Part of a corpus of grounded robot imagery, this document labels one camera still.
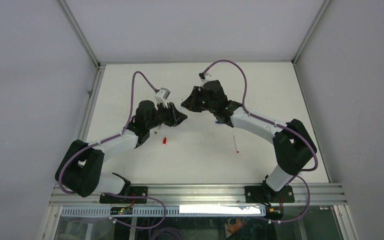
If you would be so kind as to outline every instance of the glass panel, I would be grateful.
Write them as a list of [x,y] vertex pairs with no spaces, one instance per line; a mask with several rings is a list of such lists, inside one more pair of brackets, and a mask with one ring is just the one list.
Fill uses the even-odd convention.
[[[284,207],[283,220],[298,216],[304,207]],[[131,224],[132,218],[120,217]],[[160,217],[138,217],[141,227],[157,223]],[[106,218],[62,217],[56,240],[340,240],[331,207],[310,207],[300,220],[272,223],[254,217],[167,217],[152,231],[137,229],[130,238],[130,227],[113,224]]]

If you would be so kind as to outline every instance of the robotic arm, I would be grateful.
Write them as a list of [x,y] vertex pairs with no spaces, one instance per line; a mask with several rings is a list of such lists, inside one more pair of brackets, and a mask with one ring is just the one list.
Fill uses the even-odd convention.
[[[265,202],[271,202],[282,188],[295,176],[312,158],[310,149],[294,134],[273,124],[267,123],[244,110],[241,103],[228,100],[218,80],[207,80],[203,73],[199,74],[202,86],[194,86],[190,96],[181,106],[192,112],[211,112],[217,121],[231,128],[240,128],[262,137],[274,146],[277,166],[270,176],[262,183],[261,196]],[[299,133],[307,140],[316,152],[316,146],[311,140],[303,123],[297,119],[290,122],[264,117],[274,123],[282,124]]]
[[[62,184],[82,197],[93,192],[128,195],[130,181],[116,173],[101,172],[102,165],[123,151],[140,147],[150,137],[150,130],[153,128],[162,124],[176,127],[188,118],[176,109],[174,103],[167,102],[169,95],[167,88],[156,91],[157,108],[150,100],[141,101],[124,133],[121,135],[120,131],[121,136],[115,136],[102,144],[99,141],[98,146],[89,148],[74,158],[63,173]],[[88,145],[81,140],[75,140],[70,145],[55,173],[55,180],[58,181],[67,161]]]

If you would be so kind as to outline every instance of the white table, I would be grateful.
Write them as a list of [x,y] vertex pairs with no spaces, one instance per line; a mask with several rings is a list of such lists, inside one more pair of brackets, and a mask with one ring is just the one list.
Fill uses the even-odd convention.
[[[290,121],[301,120],[316,141],[295,71],[290,62],[238,63],[248,78],[245,105],[255,113]],[[168,98],[180,110],[193,86],[201,81],[198,73],[209,63],[159,63],[106,65],[97,96],[87,141],[93,142],[119,132],[128,117],[132,75],[142,71],[157,88],[168,88]],[[236,67],[216,64],[209,73],[220,80],[230,100],[242,101],[244,80]],[[138,75],[135,82],[135,109],[142,100],[154,99],[154,92]],[[260,183],[277,165],[273,145],[242,129],[216,124],[209,112],[186,109],[188,119],[177,127],[163,125],[150,133],[139,148],[128,150],[109,160],[105,172],[115,172],[134,184],[247,184]],[[235,135],[239,153],[233,142]],[[303,172],[309,183],[328,183],[322,157],[317,153],[316,171]],[[314,166],[310,160],[305,168]]]

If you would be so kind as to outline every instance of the white panel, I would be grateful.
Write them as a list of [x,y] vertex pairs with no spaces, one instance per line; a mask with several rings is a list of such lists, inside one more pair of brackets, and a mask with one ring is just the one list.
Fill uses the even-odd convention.
[[36,240],[94,67],[56,1],[0,0],[0,240]]
[[[240,63],[248,77],[248,109],[279,120],[301,120],[312,139],[314,134],[290,62]],[[107,65],[90,124],[88,141],[117,133],[125,124],[130,106],[132,74],[143,71],[156,88],[168,88],[168,101],[180,110],[194,85],[200,85],[198,73],[208,63]],[[241,101],[244,80],[241,73],[227,63],[219,63],[210,71],[218,79],[227,96]],[[134,110],[142,100],[154,101],[154,92],[142,77],[135,82]],[[163,125],[139,148],[123,152],[106,162],[103,170],[116,172],[132,181],[147,184],[231,184],[259,183],[277,165],[272,144],[239,128],[216,124],[209,112],[189,112],[178,127]],[[235,135],[239,153],[236,153]],[[313,183],[328,181],[321,162],[317,171],[302,176]],[[306,168],[314,166],[311,160]]]
[[384,0],[332,1],[297,72],[361,239],[384,239]]
[[323,0],[68,0],[101,62],[290,61]]

